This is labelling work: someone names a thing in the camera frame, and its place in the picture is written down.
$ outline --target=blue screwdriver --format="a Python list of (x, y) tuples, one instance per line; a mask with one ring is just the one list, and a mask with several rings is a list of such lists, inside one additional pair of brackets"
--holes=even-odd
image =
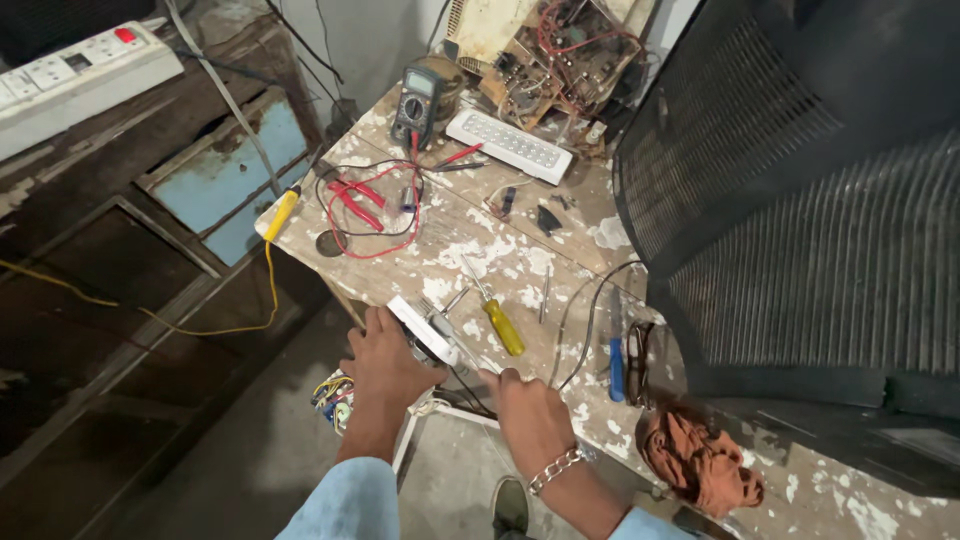
[(623, 401), (623, 317), (620, 314), (620, 287), (614, 286), (610, 293), (610, 399)]

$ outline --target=silver bracelet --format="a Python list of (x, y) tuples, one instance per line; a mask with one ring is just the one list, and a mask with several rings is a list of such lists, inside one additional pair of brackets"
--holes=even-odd
[(547, 465), (546, 469), (537, 473), (534, 479), (530, 480), (530, 483), (527, 485), (527, 492), (534, 497), (538, 497), (540, 491), (543, 490), (543, 486), (546, 485), (548, 481), (556, 478), (564, 469), (584, 458), (584, 453), (581, 452), (579, 448), (566, 451), (566, 453), (558, 457), (556, 461)]

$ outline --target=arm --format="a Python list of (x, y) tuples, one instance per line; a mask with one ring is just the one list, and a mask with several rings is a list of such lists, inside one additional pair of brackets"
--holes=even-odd
[[(484, 369), (479, 373), (496, 401), (500, 430), (526, 481), (577, 446), (570, 411), (557, 390), (539, 379), (523, 382), (513, 368), (499, 376)], [(589, 540), (690, 538), (642, 510), (632, 510), (584, 461), (547, 482), (540, 498)]]
[(442, 368), (417, 362), (400, 324), (385, 307), (367, 309), (367, 332), (347, 334), (355, 360), (340, 369), (353, 378), (353, 412), (337, 464), (298, 510), (279, 540), (399, 538), (396, 477), (391, 462), (405, 410), (434, 384)]

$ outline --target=wooden workbench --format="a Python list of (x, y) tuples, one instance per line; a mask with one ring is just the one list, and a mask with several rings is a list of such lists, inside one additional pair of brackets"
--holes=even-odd
[[(350, 133), (338, 141), (324, 160), (335, 165), (369, 165), (403, 158), (401, 148), (388, 135), (399, 92), (388, 92)], [(462, 95), (462, 106), (474, 106), (477, 96)], [(443, 135), (436, 136), (420, 161), (437, 162), (464, 148)], [(478, 160), (488, 160), (477, 155)], [(362, 171), (355, 179), (372, 175)], [(316, 177), (302, 182), (303, 196), (281, 230), (276, 245), (316, 270), (345, 307), (356, 316), (362, 304), (384, 305), (395, 295), (413, 304), (419, 297), (441, 306), (463, 286), (471, 284), (461, 267), (460, 255), (475, 261), (482, 281), (499, 299), (522, 336), (527, 350), (522, 356), (507, 356), (481, 310), (474, 289), (450, 314), (454, 326), (475, 352), (500, 367), (515, 367), (525, 378), (550, 380), (555, 362), (559, 385), (575, 366), (586, 333), (590, 298), (602, 277), (617, 264), (636, 258), (614, 207), (609, 162), (576, 162), (561, 185), (539, 181), (521, 187), (511, 220), (503, 223), (486, 209), (483, 198), (497, 187), (529, 179), (500, 162), (473, 171), (426, 175), (420, 228), (410, 246), (373, 259), (344, 256), (326, 258), (315, 247), (317, 236), (328, 229), (327, 217), (314, 195)], [(388, 174), (371, 186), (395, 209), (399, 191), (411, 182), (411, 174)], [(575, 207), (564, 210), (559, 195)], [(372, 208), (369, 202), (361, 204)], [(548, 207), (563, 228), (552, 237), (537, 227), (537, 205)], [(257, 221), (263, 234), (276, 209)], [(370, 229), (337, 205), (334, 214), (341, 226), (354, 232)], [(388, 232), (400, 231), (409, 214), (383, 212)], [(406, 237), (354, 237), (349, 249), (373, 254), (405, 241)], [(553, 274), (548, 310), (538, 324), (540, 294), (548, 266)], [(623, 295), (624, 318), (655, 321), (658, 313), (645, 306), (645, 271), (637, 265), (615, 280), (629, 293)], [(603, 452), (661, 485), (636, 451), (635, 425), (638, 409), (615, 404), (607, 395), (600, 372), (608, 362), (610, 338), (609, 294), (600, 297), (588, 361), (563, 397), (569, 405), (578, 436)], [(669, 330), (659, 326), (652, 340), (651, 383), (676, 393), (685, 390), (684, 366)], [(870, 539), (941, 538), (941, 532), (960, 530), (960, 517), (952, 504), (911, 496), (897, 488), (863, 475), (832, 459), (798, 445), (778, 442), (775, 433), (732, 420), (727, 426), (734, 439), (745, 445), (748, 466), (766, 480), (766, 500), (760, 508), (738, 509), (720, 523), (741, 538), (859, 537)]]

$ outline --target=yellow tester screwdriver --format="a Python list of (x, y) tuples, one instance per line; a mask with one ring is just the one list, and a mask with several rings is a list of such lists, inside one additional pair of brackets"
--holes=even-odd
[(514, 325), (510, 322), (510, 319), (507, 318), (507, 314), (503, 312), (503, 309), (500, 309), (500, 303), (487, 292), (487, 288), (477, 279), (477, 275), (473, 272), (473, 267), (470, 266), (467, 257), (463, 255), (460, 255), (460, 257), (464, 260), (464, 266), (466, 266), (470, 272), (470, 276), (476, 282), (477, 288), (480, 289), (480, 294), (483, 295), (485, 302), (483, 310), (490, 315), (490, 322), (493, 324), (493, 329), (496, 330), (496, 334), (500, 336), (500, 341), (502, 341), (503, 346), (507, 348), (507, 353), (509, 353), (510, 356), (522, 355), (523, 351), (526, 350), (526, 346), (523, 345), (523, 341), (520, 340), (520, 336), (516, 333), (516, 330), (514, 330)]

